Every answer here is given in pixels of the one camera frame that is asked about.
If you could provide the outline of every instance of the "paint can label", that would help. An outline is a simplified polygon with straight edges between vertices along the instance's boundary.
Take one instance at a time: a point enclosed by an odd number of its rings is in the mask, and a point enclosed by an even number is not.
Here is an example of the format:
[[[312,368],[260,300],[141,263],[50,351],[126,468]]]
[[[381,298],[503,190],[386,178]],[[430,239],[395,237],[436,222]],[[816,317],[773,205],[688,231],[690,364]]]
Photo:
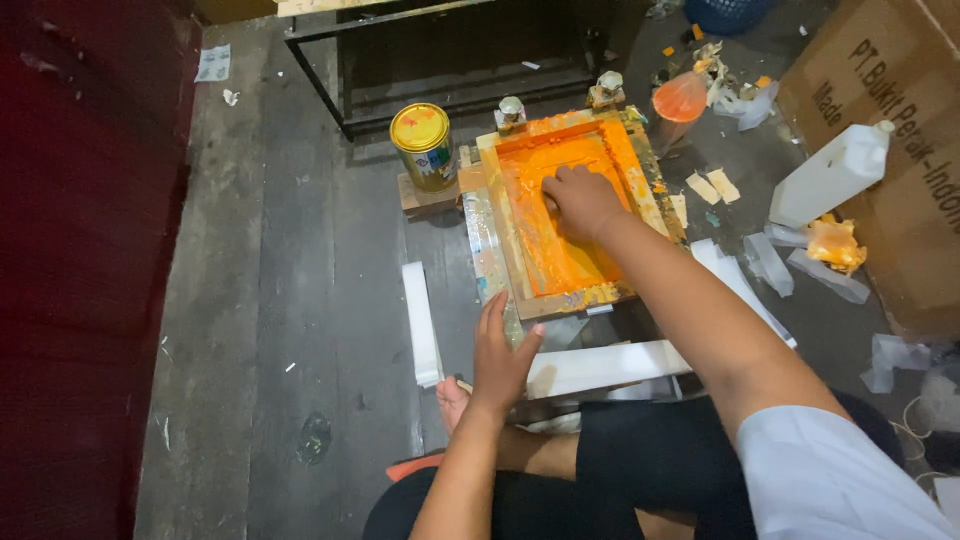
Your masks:
[[[411,154],[410,157],[422,175],[439,171],[444,178],[449,178],[453,174],[450,150],[443,145],[420,154]]]

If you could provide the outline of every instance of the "person's left hand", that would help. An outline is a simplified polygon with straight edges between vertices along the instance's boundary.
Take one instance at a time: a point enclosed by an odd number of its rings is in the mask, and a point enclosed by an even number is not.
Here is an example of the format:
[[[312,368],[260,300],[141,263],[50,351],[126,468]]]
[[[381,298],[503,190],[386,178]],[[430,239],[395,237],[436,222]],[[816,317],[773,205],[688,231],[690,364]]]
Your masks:
[[[508,299],[507,291],[502,290],[480,313],[473,346],[473,395],[470,398],[471,405],[482,406],[503,418],[523,396],[530,364],[546,334],[544,325],[535,325],[516,352],[511,352],[503,333],[503,309]]]

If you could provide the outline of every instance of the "white t-shirt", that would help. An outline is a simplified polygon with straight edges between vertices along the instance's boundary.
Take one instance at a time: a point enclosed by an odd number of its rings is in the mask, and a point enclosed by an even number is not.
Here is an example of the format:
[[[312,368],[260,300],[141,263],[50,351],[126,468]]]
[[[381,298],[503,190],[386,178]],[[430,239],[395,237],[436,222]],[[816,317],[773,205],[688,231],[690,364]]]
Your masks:
[[[740,425],[736,448],[760,540],[960,538],[916,482],[832,412],[763,409]]]

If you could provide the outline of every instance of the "hand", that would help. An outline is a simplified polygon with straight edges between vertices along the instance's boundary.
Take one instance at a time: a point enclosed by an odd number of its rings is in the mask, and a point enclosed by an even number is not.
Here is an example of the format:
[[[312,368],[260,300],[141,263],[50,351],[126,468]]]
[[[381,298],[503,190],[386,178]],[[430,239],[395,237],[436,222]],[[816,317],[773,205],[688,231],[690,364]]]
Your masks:
[[[577,165],[573,170],[561,166],[555,177],[543,179],[541,189],[547,207],[550,208],[552,199],[560,211],[560,226],[564,233],[578,240],[596,242],[603,226],[612,217],[629,213],[607,177],[591,173],[585,165]]]
[[[530,364],[546,334],[544,325],[535,325],[512,353],[503,333],[503,309],[508,299],[507,291],[502,290],[480,313],[473,345],[473,395],[469,402],[469,406],[484,407],[503,418],[523,396]]]

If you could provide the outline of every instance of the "paint can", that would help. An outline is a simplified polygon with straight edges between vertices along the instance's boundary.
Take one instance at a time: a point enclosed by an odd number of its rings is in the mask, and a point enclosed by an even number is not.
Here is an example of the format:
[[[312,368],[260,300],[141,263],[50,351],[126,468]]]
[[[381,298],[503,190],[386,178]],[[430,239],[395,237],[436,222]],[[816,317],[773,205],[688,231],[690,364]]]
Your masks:
[[[456,182],[450,120],[443,109],[429,103],[404,107],[390,123],[390,139],[417,189],[440,193]]]

